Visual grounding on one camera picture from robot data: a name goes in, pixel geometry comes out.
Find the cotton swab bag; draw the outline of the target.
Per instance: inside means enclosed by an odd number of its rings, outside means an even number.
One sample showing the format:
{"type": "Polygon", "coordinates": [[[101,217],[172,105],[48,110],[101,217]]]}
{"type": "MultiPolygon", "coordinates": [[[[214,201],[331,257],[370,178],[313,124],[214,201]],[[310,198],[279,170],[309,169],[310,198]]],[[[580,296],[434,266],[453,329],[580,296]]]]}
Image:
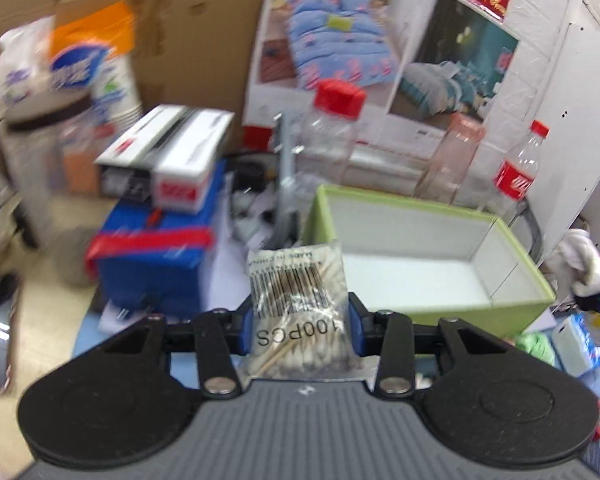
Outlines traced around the cotton swab bag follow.
{"type": "Polygon", "coordinates": [[[338,380],[363,367],[339,243],[250,252],[248,272],[253,326],[239,369],[244,382],[338,380]]]}

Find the white cloth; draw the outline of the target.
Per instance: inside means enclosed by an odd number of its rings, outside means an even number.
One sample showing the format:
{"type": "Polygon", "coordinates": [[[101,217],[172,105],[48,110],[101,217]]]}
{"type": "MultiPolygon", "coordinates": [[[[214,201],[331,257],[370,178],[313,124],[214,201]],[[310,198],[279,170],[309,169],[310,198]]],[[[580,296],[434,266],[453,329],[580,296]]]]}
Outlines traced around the white cloth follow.
{"type": "Polygon", "coordinates": [[[577,297],[600,294],[600,253],[585,230],[565,232],[544,263],[557,278],[558,292],[577,297]]]}

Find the metal lever stand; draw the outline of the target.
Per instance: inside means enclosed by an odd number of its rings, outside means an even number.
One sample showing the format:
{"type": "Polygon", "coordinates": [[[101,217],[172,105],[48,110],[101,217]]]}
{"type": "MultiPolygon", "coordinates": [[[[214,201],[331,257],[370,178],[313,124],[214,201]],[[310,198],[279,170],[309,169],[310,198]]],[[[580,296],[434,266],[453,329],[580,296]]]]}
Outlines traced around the metal lever stand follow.
{"type": "Polygon", "coordinates": [[[268,248],[283,249],[298,243],[301,214],[297,204],[296,155],[297,142],[285,113],[275,116],[275,153],[278,155],[276,205],[273,232],[268,248]]]}

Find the blue machine box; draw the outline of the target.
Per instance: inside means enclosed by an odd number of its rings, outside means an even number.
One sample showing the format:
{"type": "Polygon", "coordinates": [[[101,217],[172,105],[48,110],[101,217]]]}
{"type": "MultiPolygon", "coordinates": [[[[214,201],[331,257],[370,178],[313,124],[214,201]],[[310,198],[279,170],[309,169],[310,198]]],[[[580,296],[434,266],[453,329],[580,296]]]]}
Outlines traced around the blue machine box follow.
{"type": "Polygon", "coordinates": [[[190,318],[207,307],[225,162],[196,214],[120,200],[88,246],[85,270],[119,309],[190,318]]]}

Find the green cardboard box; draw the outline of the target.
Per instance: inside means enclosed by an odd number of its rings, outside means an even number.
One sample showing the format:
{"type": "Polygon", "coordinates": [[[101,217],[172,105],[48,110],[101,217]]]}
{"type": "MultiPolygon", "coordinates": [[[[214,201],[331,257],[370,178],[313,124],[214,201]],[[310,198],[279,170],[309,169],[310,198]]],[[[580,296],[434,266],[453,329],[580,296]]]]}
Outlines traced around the green cardboard box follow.
{"type": "Polygon", "coordinates": [[[525,330],[555,300],[508,226],[471,209],[322,185],[302,240],[337,242],[350,292],[368,310],[418,324],[461,318],[503,337],[525,330]]]}

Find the pink clear bottle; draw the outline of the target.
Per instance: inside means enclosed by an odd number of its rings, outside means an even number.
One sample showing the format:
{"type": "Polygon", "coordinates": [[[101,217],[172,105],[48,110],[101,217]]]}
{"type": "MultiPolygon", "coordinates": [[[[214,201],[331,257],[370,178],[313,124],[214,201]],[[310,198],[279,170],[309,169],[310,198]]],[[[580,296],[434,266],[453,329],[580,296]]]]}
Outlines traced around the pink clear bottle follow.
{"type": "Polygon", "coordinates": [[[421,200],[452,204],[485,135],[486,129],[480,122],[454,113],[416,185],[415,196],[421,200]]]}

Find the green towel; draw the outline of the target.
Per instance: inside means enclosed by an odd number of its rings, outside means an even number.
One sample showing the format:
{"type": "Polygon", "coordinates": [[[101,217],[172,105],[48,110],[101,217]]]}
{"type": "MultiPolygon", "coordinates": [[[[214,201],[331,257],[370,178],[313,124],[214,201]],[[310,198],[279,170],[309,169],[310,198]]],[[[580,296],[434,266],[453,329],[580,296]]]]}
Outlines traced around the green towel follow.
{"type": "Polygon", "coordinates": [[[519,334],[514,337],[513,345],[550,366],[556,364],[556,353],[547,334],[542,332],[519,334]]]}

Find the black white pen box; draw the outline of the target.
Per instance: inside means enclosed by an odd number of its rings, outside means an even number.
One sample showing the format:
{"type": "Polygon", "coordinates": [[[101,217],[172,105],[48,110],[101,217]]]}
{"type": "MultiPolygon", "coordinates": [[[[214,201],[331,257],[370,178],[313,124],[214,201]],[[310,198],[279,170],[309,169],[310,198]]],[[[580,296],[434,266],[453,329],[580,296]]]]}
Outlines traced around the black white pen box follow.
{"type": "Polygon", "coordinates": [[[96,158],[102,194],[196,214],[233,122],[227,110],[154,107],[96,158]]]}

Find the red cap clear jar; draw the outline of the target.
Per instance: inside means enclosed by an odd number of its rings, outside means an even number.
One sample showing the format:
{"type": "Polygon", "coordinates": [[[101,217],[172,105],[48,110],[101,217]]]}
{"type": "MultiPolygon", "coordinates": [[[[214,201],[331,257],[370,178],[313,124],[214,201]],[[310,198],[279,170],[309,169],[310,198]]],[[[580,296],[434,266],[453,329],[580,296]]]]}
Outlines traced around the red cap clear jar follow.
{"type": "Polygon", "coordinates": [[[322,184],[341,182],[353,152],[366,92],[352,82],[323,79],[298,137],[297,190],[313,195],[322,184]]]}

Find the cola bottle red label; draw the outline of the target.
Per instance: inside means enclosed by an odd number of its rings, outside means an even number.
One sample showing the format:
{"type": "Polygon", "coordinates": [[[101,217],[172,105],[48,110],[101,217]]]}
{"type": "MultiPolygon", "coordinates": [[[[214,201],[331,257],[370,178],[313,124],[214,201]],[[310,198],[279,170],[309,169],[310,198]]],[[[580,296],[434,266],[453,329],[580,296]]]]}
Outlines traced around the cola bottle red label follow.
{"type": "Polygon", "coordinates": [[[492,214],[509,218],[515,213],[539,173],[542,144],[549,133],[547,125],[534,120],[527,136],[505,154],[486,202],[492,214]]]}

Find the blue tissue pack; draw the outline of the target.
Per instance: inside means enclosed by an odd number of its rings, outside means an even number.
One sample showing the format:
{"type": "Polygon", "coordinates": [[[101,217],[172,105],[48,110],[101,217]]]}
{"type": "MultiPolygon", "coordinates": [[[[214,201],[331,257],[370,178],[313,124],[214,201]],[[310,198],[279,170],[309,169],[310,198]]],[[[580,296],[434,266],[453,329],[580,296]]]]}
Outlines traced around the blue tissue pack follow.
{"type": "Polygon", "coordinates": [[[578,312],[562,320],[550,334],[562,368],[581,377],[600,368],[600,314],[578,312]]]}

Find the blue printed table mat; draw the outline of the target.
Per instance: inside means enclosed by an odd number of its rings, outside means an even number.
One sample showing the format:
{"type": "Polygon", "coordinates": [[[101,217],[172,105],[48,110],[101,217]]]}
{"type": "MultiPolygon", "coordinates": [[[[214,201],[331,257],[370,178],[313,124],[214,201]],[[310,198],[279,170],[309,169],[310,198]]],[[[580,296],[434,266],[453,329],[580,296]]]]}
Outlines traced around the blue printed table mat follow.
{"type": "Polygon", "coordinates": [[[74,362],[68,463],[107,479],[600,479],[588,387],[463,322],[363,323],[373,385],[244,387],[237,312],[138,322],[74,362]]]}

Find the clear jar with sand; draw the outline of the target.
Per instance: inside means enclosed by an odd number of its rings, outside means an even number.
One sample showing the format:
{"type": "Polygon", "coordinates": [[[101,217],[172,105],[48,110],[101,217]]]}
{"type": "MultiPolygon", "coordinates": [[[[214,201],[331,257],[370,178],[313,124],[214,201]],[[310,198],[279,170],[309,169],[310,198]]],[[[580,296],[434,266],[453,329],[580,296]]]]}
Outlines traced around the clear jar with sand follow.
{"type": "Polygon", "coordinates": [[[107,204],[97,189],[90,92],[28,96],[6,110],[3,125],[1,148],[35,243],[67,284],[92,284],[84,257],[107,204]]]}

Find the bedding poster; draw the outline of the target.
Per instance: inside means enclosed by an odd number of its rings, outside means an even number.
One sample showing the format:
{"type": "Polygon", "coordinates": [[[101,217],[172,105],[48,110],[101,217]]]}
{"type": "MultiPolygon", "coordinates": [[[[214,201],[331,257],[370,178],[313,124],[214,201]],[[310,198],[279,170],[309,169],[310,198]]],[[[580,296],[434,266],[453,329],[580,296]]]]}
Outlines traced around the bedding poster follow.
{"type": "Polygon", "coordinates": [[[509,0],[263,0],[244,123],[301,126],[326,79],[366,95],[365,141],[435,139],[455,115],[484,124],[518,41],[509,0]]]}

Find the orange blue tissue package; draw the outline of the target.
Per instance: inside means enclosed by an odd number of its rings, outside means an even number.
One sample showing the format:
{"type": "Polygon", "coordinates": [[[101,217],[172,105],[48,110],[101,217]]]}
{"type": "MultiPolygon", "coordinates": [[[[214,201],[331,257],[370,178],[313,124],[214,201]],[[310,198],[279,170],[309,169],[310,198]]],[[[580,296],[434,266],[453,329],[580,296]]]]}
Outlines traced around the orange blue tissue package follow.
{"type": "Polygon", "coordinates": [[[134,48],[134,15],[124,1],[61,25],[50,36],[53,86],[88,90],[106,136],[122,133],[142,116],[134,48]]]}

